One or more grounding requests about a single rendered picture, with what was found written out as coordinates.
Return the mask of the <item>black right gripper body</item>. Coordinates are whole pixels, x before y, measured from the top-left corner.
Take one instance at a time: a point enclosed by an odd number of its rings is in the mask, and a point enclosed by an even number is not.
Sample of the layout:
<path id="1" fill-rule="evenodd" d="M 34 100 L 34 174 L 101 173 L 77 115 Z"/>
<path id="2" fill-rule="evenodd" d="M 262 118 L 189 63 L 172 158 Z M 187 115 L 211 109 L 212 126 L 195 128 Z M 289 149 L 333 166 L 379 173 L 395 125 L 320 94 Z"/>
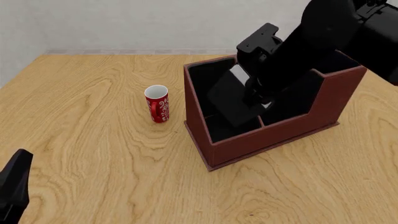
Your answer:
<path id="1" fill-rule="evenodd" d="M 266 83 L 258 82 L 256 90 L 260 104 L 265 110 L 269 110 L 275 102 L 274 87 Z"/>

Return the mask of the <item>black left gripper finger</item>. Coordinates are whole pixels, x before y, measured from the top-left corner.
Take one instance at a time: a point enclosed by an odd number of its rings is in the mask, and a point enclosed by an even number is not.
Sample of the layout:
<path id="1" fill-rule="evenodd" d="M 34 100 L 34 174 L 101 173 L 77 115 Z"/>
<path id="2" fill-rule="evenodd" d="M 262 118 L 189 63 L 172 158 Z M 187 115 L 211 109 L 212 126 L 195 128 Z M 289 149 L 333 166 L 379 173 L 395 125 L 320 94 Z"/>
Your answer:
<path id="1" fill-rule="evenodd" d="M 33 154 L 18 149 L 0 171 L 0 203 L 15 206 L 29 204 L 29 172 Z"/>

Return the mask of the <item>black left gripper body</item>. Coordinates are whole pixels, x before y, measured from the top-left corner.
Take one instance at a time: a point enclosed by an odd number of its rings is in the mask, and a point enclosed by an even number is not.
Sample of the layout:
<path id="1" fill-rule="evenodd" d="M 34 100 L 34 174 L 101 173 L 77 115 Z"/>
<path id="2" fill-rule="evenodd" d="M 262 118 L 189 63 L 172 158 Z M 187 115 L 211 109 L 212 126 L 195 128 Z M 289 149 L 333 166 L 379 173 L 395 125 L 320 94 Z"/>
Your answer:
<path id="1" fill-rule="evenodd" d="M 29 203 L 0 203 L 0 224 L 18 224 Z"/>

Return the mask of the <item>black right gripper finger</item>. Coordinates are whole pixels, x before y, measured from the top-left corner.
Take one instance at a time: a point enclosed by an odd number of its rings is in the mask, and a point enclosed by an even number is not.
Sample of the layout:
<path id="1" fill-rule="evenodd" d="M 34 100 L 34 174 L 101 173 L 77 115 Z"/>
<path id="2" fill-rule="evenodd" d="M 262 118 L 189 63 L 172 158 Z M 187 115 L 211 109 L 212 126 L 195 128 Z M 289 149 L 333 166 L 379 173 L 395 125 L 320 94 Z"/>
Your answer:
<path id="1" fill-rule="evenodd" d="M 257 79 L 256 78 L 250 78 L 245 83 L 244 98 L 243 98 L 245 104 L 255 105 L 255 104 L 259 103 L 256 87 L 257 87 Z"/>

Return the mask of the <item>black book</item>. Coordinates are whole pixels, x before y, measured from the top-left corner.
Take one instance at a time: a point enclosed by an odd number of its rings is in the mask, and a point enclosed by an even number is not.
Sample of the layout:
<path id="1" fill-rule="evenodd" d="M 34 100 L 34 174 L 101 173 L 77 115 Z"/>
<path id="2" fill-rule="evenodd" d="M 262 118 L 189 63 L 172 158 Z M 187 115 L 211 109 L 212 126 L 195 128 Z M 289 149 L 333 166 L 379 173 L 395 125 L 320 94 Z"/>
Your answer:
<path id="1" fill-rule="evenodd" d="M 260 102 L 247 105 L 243 100 L 244 86 L 250 78 L 254 77 L 240 65 L 233 65 L 207 93 L 208 100 L 232 126 L 247 123 L 266 111 Z"/>

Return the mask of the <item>red-brown desk caddy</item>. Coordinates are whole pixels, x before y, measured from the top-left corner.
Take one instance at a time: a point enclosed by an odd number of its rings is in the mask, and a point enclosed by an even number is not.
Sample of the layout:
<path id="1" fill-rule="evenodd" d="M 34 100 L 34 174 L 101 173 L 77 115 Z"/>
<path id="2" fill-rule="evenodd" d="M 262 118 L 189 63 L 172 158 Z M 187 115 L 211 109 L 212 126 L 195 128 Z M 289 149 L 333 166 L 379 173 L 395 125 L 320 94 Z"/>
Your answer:
<path id="1" fill-rule="evenodd" d="M 185 126 L 212 171 L 338 124 L 366 69 L 341 52 L 323 59 L 282 95 L 276 112 L 232 126 L 207 100 L 221 74 L 236 64 L 230 55 L 183 67 Z"/>

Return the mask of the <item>red mug with white pattern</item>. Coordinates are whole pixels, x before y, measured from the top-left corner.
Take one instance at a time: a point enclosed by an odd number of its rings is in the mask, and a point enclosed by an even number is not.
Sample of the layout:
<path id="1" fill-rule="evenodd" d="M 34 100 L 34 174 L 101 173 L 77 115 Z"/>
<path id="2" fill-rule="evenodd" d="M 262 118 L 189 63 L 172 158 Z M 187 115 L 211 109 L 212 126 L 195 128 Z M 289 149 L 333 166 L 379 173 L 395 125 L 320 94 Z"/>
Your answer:
<path id="1" fill-rule="evenodd" d="M 152 85 L 144 91 L 150 115 L 155 123 L 169 120 L 169 90 L 163 85 Z"/>

